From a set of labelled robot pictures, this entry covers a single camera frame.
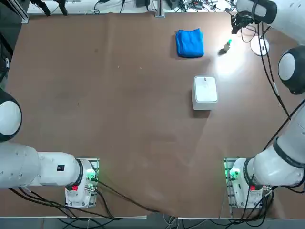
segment white container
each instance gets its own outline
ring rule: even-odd
[[[218,101],[214,77],[195,76],[192,86],[194,110],[213,110]]]

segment metal mount plate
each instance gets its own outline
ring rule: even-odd
[[[227,194],[228,194],[228,202],[229,202],[229,210],[230,210],[230,216],[233,218],[233,208],[238,208],[235,197],[234,197],[234,191],[232,187],[231,181],[228,179],[228,171],[233,167],[234,162],[238,158],[225,158],[224,159],[224,171],[225,171],[225,182],[227,185]]]
[[[82,159],[86,159],[91,163],[92,168],[95,170],[95,179],[98,180],[99,179],[100,159],[97,158],[97,157],[92,157],[92,158],[86,157],[86,158],[82,158]],[[92,181],[91,183],[93,184],[94,190],[96,190],[98,188],[98,182]],[[96,198],[97,198],[96,192],[92,192],[90,200],[89,200],[89,207],[90,208],[96,206]]]
[[[95,171],[94,178],[97,180],[99,179],[100,159],[98,157],[78,157],[77,159],[88,160],[92,165],[93,170]],[[98,182],[87,180],[86,186],[87,188],[85,189],[91,192],[88,208],[93,208],[96,206],[97,193],[94,191],[98,188]]]

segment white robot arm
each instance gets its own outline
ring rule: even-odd
[[[305,0],[237,0],[236,8],[241,17],[265,22],[305,44]],[[278,73],[291,93],[304,93],[305,46],[286,51],[279,62]],[[237,206],[245,207],[249,189],[253,195],[248,199],[247,207],[253,208],[262,197],[263,185],[299,184],[304,169],[305,107],[302,106],[271,146],[253,158],[240,158],[234,163],[230,176]]]
[[[98,160],[75,159],[61,152],[37,152],[7,142],[19,131],[22,113],[18,102],[0,89],[0,188],[64,186],[66,205],[94,207]]]

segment blue towel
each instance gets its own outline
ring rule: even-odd
[[[176,34],[178,56],[186,58],[202,57],[203,33],[200,29],[193,31],[179,30]]]

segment table surface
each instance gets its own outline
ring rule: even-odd
[[[201,28],[204,57],[182,59],[175,33]],[[244,38],[251,38],[244,30]],[[232,47],[218,55],[228,39]],[[277,63],[296,43],[271,29],[272,69],[289,111],[300,102],[279,83]],[[217,80],[211,112],[192,110],[196,75]],[[225,157],[259,153],[285,120],[260,57],[226,13],[35,17],[23,25],[7,91],[23,123],[14,142],[38,151],[100,158],[100,180],[169,215],[218,218],[226,192]],[[63,187],[34,188],[64,202]],[[105,192],[116,216],[148,212]],[[61,216],[0,191],[0,215]],[[221,217],[229,217],[227,198]],[[303,219],[305,199],[277,190],[270,218]],[[101,202],[92,211],[104,213]]]

